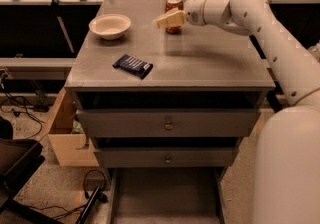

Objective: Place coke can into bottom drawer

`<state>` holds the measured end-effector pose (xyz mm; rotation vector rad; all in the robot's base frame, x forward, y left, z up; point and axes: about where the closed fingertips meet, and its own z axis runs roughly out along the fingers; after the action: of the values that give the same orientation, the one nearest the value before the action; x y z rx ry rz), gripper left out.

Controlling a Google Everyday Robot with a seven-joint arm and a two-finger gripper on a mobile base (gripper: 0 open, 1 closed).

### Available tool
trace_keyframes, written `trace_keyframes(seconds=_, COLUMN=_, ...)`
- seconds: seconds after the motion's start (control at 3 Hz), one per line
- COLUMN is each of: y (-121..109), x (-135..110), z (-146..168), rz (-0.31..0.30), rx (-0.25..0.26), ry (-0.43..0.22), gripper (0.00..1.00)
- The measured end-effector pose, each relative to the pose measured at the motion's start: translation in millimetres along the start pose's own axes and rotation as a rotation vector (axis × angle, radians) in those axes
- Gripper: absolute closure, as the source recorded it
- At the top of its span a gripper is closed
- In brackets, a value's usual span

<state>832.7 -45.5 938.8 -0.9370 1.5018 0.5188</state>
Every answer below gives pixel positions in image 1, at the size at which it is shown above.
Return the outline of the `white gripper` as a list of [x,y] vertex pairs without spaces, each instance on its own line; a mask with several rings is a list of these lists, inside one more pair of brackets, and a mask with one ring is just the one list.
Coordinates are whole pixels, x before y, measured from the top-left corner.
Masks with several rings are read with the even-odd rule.
[[184,11],[172,9],[153,20],[152,24],[159,28],[179,27],[188,21],[191,25],[206,25],[204,7],[207,0],[186,0]]

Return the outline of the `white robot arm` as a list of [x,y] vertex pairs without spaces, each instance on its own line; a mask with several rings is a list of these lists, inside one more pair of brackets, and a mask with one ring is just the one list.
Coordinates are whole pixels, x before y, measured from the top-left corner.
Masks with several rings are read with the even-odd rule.
[[185,0],[153,21],[186,23],[254,36],[285,97],[257,138],[252,224],[320,224],[320,63],[268,0]]

